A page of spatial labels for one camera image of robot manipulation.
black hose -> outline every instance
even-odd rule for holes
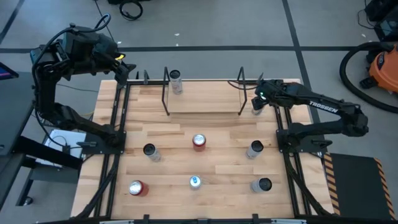
[[[130,13],[128,13],[127,11],[123,10],[123,6],[125,4],[127,4],[127,3],[133,3],[133,4],[135,4],[136,6],[139,7],[138,16],[132,16],[132,15],[130,15]],[[142,16],[142,13],[144,12],[144,9],[142,8],[141,4],[137,0],[125,0],[125,1],[123,1],[120,4],[119,11],[120,11],[120,14],[122,14],[123,18],[125,18],[125,19],[127,19],[129,21],[135,21],[135,20],[137,20],[138,18],[140,18]]]
[[[398,107],[385,104],[383,102],[380,102],[380,101],[370,97],[369,95],[363,93],[360,89],[356,88],[348,80],[347,73],[346,73],[346,68],[347,68],[347,63],[351,59],[351,57],[354,56],[356,53],[358,53],[361,50],[375,50],[375,49],[385,50],[386,46],[385,46],[385,44],[382,44],[380,42],[367,42],[367,43],[364,43],[364,44],[361,44],[361,45],[355,47],[353,50],[350,50],[345,55],[345,57],[343,58],[343,60],[341,61],[341,64],[340,64],[340,78],[341,78],[341,81],[343,82],[344,86],[347,87],[347,89],[349,91],[351,91],[357,97],[359,97],[362,100],[366,101],[370,105],[373,105],[373,106],[375,106],[377,108],[380,108],[382,110],[385,110],[385,111],[388,111],[388,112],[391,112],[391,113],[398,113]]]

can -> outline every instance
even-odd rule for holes
[[[201,186],[201,179],[199,176],[194,175],[189,180],[189,185],[191,186],[192,190],[198,190]]]
[[[140,180],[133,180],[129,186],[129,192],[133,196],[143,197],[148,194],[148,185]]]
[[[251,182],[251,190],[255,193],[269,191],[272,188],[272,182],[268,178],[260,178]]]
[[[206,137],[204,134],[196,134],[192,138],[193,149],[196,152],[201,152],[206,148]]]
[[[259,110],[255,110],[254,108],[252,108],[251,109],[251,113],[253,114],[253,115],[260,115],[261,114],[261,112],[262,112],[262,110],[263,110],[264,108],[261,108],[261,109],[259,109]]]
[[[182,93],[182,79],[181,74],[178,70],[172,70],[170,72],[170,82],[172,84],[172,89],[174,94]]]
[[[254,159],[261,153],[263,148],[264,146],[262,145],[262,143],[258,140],[255,140],[250,144],[249,149],[247,149],[246,156],[249,159]]]
[[[162,158],[162,156],[160,155],[159,151],[158,151],[158,150],[156,149],[156,147],[155,147],[153,144],[151,144],[151,143],[146,144],[146,145],[144,146],[143,151],[144,151],[144,154],[145,154],[149,159],[151,159],[151,160],[154,161],[154,162],[159,162],[160,159]]]

vacuum hose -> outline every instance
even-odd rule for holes
[[[353,50],[350,50],[343,60],[341,61],[340,64],[340,78],[341,81],[343,82],[344,86],[347,87],[349,91],[354,93],[356,96],[361,98],[362,100],[368,102],[370,105],[373,105],[377,108],[380,108],[382,110],[391,112],[391,113],[398,113],[398,107],[387,105],[383,102],[380,102],[369,95],[363,93],[360,89],[356,88],[349,80],[347,77],[346,73],[346,68],[347,68],[347,63],[351,59],[352,56],[354,56],[356,53],[358,53],[361,50],[375,50],[375,49],[382,49],[384,50],[386,48],[385,44],[382,44],[380,42],[367,42],[364,44],[361,44],[357,47],[355,47]]]

can lid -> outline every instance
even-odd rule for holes
[[[261,188],[263,191],[268,191],[268,190],[270,190],[271,187],[272,187],[272,182],[271,182],[271,180],[268,179],[268,178],[261,178],[261,179],[260,179],[260,182],[259,182],[259,185],[260,185],[260,188]]]
[[[201,184],[200,177],[198,177],[198,176],[193,176],[193,177],[191,177],[191,179],[189,180],[189,184],[190,184],[192,187],[199,187],[200,184]]]
[[[261,152],[264,148],[262,143],[258,140],[255,140],[251,143],[251,148],[253,149],[254,152]]]
[[[129,187],[130,194],[138,195],[142,192],[142,184],[139,180],[134,180],[131,182]]]
[[[202,134],[196,134],[193,137],[193,143],[195,143],[198,146],[201,146],[202,144],[204,144],[206,142],[206,138],[204,135]]]
[[[173,79],[179,78],[180,75],[181,75],[180,71],[178,71],[178,70],[172,70],[170,72],[170,78],[173,78]]]
[[[147,155],[147,156],[150,156],[153,153],[155,153],[155,150],[156,150],[156,147],[153,144],[151,144],[151,143],[146,144],[144,146],[144,154]]]

yellow and black striped panel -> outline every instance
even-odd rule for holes
[[[374,158],[374,160],[377,162],[377,168],[379,168],[381,185],[383,187],[384,196],[386,196],[386,202],[387,202],[387,206],[389,208],[389,213],[391,215],[391,220],[395,220],[396,219],[396,215],[395,215],[394,209],[392,207],[390,193],[389,193],[388,188],[387,188],[386,176],[384,175],[384,171],[383,171],[383,168],[381,166],[381,161],[379,159],[377,159],[377,158]]]
[[[336,179],[335,173],[333,171],[333,161],[331,159],[330,153],[327,152],[323,158],[325,159],[325,171],[326,171],[326,179],[328,182],[330,200],[333,205],[333,210],[337,215],[340,215],[340,208],[338,206],[338,196],[337,196],[337,188],[336,188]]]

